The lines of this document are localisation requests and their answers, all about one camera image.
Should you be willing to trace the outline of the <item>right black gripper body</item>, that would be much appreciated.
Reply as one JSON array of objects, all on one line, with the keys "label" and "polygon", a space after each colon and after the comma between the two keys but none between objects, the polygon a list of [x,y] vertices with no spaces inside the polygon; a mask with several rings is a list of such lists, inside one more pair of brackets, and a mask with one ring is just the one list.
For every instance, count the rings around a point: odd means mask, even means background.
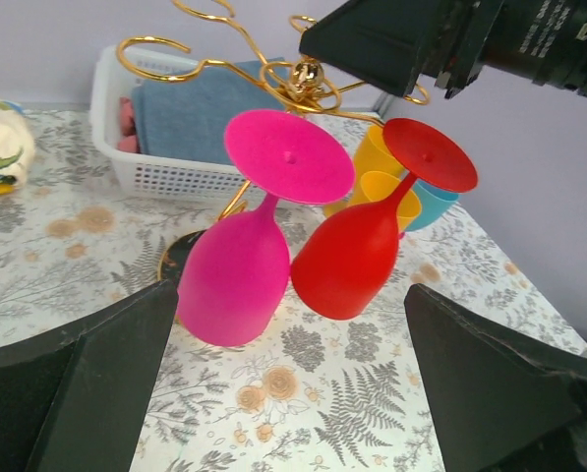
[{"label": "right black gripper body", "polygon": [[451,99],[484,67],[587,98],[587,1],[462,1],[433,76]]}]

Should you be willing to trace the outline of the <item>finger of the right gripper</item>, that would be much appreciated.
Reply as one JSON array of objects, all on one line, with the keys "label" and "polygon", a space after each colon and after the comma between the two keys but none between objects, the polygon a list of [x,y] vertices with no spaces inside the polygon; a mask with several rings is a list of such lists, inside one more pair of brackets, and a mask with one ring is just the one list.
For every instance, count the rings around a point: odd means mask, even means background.
[{"label": "finger of the right gripper", "polygon": [[347,1],[302,33],[299,52],[394,96],[411,93],[448,1]]}]

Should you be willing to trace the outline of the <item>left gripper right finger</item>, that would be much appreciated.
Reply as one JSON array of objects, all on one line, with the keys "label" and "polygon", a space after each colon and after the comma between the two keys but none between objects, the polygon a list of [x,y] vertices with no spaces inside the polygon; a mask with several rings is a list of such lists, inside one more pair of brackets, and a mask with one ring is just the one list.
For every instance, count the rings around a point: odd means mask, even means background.
[{"label": "left gripper right finger", "polygon": [[404,299],[448,471],[587,471],[587,358],[423,285]]}]

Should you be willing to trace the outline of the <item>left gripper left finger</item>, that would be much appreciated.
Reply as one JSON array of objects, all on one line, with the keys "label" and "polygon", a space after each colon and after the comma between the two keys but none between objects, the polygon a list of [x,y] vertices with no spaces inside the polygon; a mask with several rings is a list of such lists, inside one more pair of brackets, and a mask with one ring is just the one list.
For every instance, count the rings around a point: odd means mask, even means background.
[{"label": "left gripper left finger", "polygon": [[173,325],[168,280],[0,347],[0,471],[127,471]]}]

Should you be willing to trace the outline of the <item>gold wine glass rack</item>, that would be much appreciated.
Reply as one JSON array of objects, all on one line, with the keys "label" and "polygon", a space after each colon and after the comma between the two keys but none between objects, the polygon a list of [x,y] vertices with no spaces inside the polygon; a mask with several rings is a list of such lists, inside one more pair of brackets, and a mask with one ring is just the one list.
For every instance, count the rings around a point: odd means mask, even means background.
[{"label": "gold wine glass rack", "polygon": [[227,12],[225,16],[208,14],[196,10],[182,1],[175,1],[173,5],[182,12],[209,22],[225,24],[236,30],[260,61],[260,68],[256,77],[242,71],[238,66],[218,59],[203,59],[195,68],[184,74],[161,75],[149,72],[133,63],[126,55],[126,50],[135,45],[156,44],[169,46],[189,54],[191,48],[176,40],[151,35],[132,36],[122,40],[116,47],[116,57],[123,67],[137,76],[161,83],[177,84],[189,82],[200,75],[207,68],[223,68],[242,78],[249,84],[268,93],[288,113],[305,117],[309,114],[330,115],[373,123],[382,126],[383,121],[362,113],[345,112],[341,109],[342,95],[351,89],[363,86],[363,81],[337,88],[324,75],[322,63],[306,54],[302,54],[295,62],[270,61],[262,53],[258,45],[243,26],[235,20],[235,10],[227,1],[218,3]]}]

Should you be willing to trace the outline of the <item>magenta plastic goblet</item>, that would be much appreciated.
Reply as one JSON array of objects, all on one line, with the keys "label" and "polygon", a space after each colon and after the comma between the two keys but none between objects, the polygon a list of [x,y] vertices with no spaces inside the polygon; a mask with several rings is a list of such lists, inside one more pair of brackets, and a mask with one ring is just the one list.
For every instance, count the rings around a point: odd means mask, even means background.
[{"label": "magenta plastic goblet", "polygon": [[235,347],[264,332],[288,284],[290,253],[274,219],[278,202],[335,202],[351,189],[355,173],[331,134],[283,111],[239,114],[223,143],[265,196],[257,208],[220,219],[197,241],[180,277],[176,316],[194,337]]}]

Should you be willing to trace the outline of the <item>red plastic wine glass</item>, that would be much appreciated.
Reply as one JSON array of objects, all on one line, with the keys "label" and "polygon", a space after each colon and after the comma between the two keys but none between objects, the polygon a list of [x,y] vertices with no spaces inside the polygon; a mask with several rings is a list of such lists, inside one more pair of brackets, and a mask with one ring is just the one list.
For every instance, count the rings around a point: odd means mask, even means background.
[{"label": "red plastic wine glass", "polygon": [[454,193],[469,192],[479,182],[466,152],[428,124],[394,118],[383,126],[382,138],[406,176],[382,200],[326,219],[291,265],[300,300],[332,320],[359,316],[388,280],[399,249],[397,211],[417,180]]}]

